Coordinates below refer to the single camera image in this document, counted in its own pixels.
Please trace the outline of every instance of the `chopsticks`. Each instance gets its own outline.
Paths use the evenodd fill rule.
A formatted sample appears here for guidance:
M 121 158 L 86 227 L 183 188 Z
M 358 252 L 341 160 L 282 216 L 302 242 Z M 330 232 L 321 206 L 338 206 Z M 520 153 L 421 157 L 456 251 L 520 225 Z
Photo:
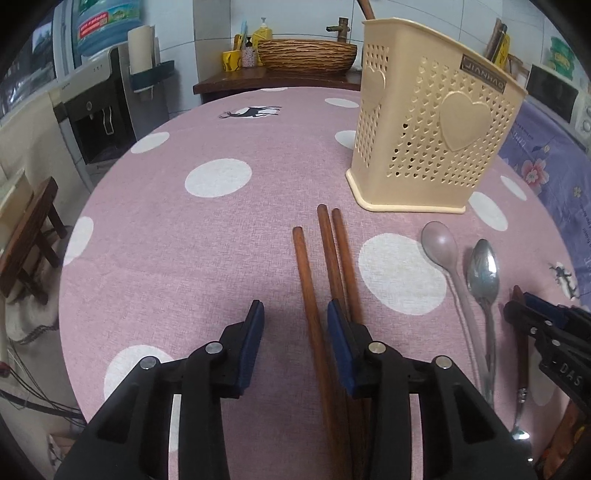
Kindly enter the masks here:
M 345 302 L 343 278 L 340 273 L 339 257 L 337 256 L 328 207 L 324 204 L 318 205 L 317 214 L 331 297 L 338 300 L 345 316 L 351 318 L 354 322 L 363 323 L 359 291 L 355 281 L 355 269 L 353 268 L 353 259 L 342 214 L 339 209 L 334 209 L 332 212 L 350 312 L 347 311 L 347 303 Z M 313 351 L 314 368 L 319 383 L 324 423 L 329 440 L 333 476 L 336 480 L 343 478 L 361 480 L 365 466 L 369 403 L 353 400 L 346 395 L 344 389 L 338 384 L 332 356 L 329 353 L 330 342 L 323 340 L 324 332 L 320 324 L 306 242 L 301 227 L 293 229 L 293 239 L 304 297 L 310 346 Z M 337 421 L 340 413 L 338 412 L 340 400 L 343 396 L 346 399 L 347 426 L 338 424 Z
M 320 225 L 320 235 L 322 236 L 322 247 L 324 249 L 326 269 L 329 276 L 330 294 L 332 295 L 333 299 L 337 299 L 339 301 L 343 314 L 347 316 L 347 305 L 345 303 L 343 281 L 340 276 L 339 260 L 336 254 L 335 239 L 333 237 L 332 227 L 330 226 L 329 211 L 327 206 L 324 204 L 318 205 L 316 211 L 318 214 L 318 223 Z M 343 228 L 343 231 L 340 232 L 340 236 L 341 238 L 343 238 L 345 226 L 343 225 L 342 221 L 340 222 L 340 225 Z M 363 412 L 363 402 L 361 400 L 353 400 L 350 396 L 347 395 L 346 404 L 347 417 L 349 420 L 349 438 L 351 443 L 351 464 L 353 471 L 353 480 L 359 480 L 363 476 L 363 460 L 365 458 L 366 442 L 366 426 L 365 414 Z
M 361 312 L 359 290 L 357 288 L 357 281 L 355 280 L 353 258 L 349 249 L 349 238 L 347 237 L 347 231 L 343 223 L 343 216 L 338 208 L 332 211 L 332 218 L 335 226 L 336 241 L 339 245 L 340 266 L 343 268 L 343 277 L 345 278 L 345 290 L 347 291 L 350 318 L 352 322 L 363 324 L 363 313 Z
M 302 295 L 304 297 L 304 310 L 308 323 L 308 336 L 314 359 L 314 369 L 320 390 L 320 401 L 322 403 L 322 414 L 324 426 L 328 435 L 330 460 L 333 480 L 351 479 L 350 471 L 350 446 L 349 432 L 347 427 L 339 422 L 336 406 L 338 405 L 338 392 L 335 390 L 335 382 L 331 376 L 329 352 L 325 347 L 318 305 L 312 282 L 312 272 L 308 260 L 306 240 L 304 231 L 300 226 L 293 229 L 293 240 L 295 247 L 295 258 L 297 260 L 298 272 Z

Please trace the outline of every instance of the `window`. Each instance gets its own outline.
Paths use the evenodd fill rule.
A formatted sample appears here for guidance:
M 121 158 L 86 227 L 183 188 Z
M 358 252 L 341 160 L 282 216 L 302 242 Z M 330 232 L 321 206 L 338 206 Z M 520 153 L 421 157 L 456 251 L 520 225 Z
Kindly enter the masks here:
M 0 82 L 0 118 L 56 78 L 52 29 L 53 10 L 29 37 Z

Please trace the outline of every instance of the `paper towel roll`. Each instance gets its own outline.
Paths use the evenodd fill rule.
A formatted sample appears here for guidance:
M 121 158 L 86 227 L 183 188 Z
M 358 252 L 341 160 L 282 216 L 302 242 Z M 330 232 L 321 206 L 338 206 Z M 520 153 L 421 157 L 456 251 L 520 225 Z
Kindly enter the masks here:
M 151 69 L 154 55 L 154 30 L 143 25 L 127 32 L 129 46 L 129 70 L 131 74 Z

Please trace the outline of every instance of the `wall tile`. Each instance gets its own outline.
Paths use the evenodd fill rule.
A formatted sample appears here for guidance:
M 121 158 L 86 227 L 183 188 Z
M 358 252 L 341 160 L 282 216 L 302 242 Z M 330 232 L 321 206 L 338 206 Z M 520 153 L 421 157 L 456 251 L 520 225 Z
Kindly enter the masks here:
M 480 55 L 484 54 L 486 43 L 478 40 L 476 37 L 473 37 L 469 33 L 464 32 L 463 30 L 461 30 L 460 32 L 460 42 L 463 43 L 466 47 L 471 48 L 475 52 L 479 53 Z
M 495 28 L 495 22 L 498 16 L 494 10 L 491 10 L 477 0 L 466 0 L 464 3 L 462 30 L 487 44 Z
M 193 0 L 144 0 L 143 20 L 156 26 L 160 50 L 192 42 Z
M 222 71 L 222 52 L 232 48 L 229 38 L 213 40 L 197 40 L 193 54 L 197 56 L 197 71 L 199 78 L 207 80 Z
M 246 20 L 249 34 L 261 26 L 261 17 L 274 34 L 333 35 L 329 25 L 338 25 L 339 17 L 349 19 L 355 0 L 232 0 L 231 36 L 240 33 Z
M 506 23 L 506 20 L 516 20 L 539 29 L 544 28 L 544 14 L 529 0 L 503 0 L 503 22 Z
M 374 12 L 376 5 L 386 4 L 387 2 L 393 3 L 392 0 L 372 0 L 371 4 Z M 459 27 L 462 23 L 463 0 L 397 0 L 397 3 L 413 7 L 434 17 L 441 18 L 456 27 Z
M 230 0 L 194 0 L 195 40 L 230 37 Z
M 505 20 L 511 38 L 509 51 L 526 63 L 540 63 L 544 43 L 544 31 L 526 23 Z
M 175 75 L 164 81 L 169 112 L 190 110 L 201 105 L 201 97 L 193 94 L 193 85 L 198 83 L 194 44 L 186 43 L 160 52 L 162 61 L 174 60 L 176 69 Z
M 450 23 L 441 20 L 440 18 L 434 17 L 428 13 L 417 10 L 416 8 L 409 7 L 407 5 L 399 4 L 389 0 L 372 1 L 372 8 L 376 18 L 406 18 L 415 22 L 422 23 L 438 32 L 447 35 L 454 40 L 458 40 L 460 37 L 460 29 Z M 353 6 L 353 25 L 351 27 L 351 39 L 363 41 L 363 24 L 362 21 L 365 19 L 361 8 L 354 3 Z
M 466 2 L 477 1 L 493 10 L 493 12 L 495 12 L 499 18 L 503 14 L 503 0 L 466 0 Z

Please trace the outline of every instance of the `wooden shelf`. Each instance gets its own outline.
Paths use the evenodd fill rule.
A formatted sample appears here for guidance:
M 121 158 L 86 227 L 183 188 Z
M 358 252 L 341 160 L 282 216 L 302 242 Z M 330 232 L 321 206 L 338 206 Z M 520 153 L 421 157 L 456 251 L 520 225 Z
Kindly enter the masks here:
M 215 97 L 219 98 L 239 93 L 239 91 L 278 87 L 331 87 L 360 91 L 361 72 L 349 71 L 343 75 L 322 75 L 278 72 L 267 70 L 265 67 L 256 67 L 218 73 L 194 85 L 193 93 L 205 96 L 215 94 Z

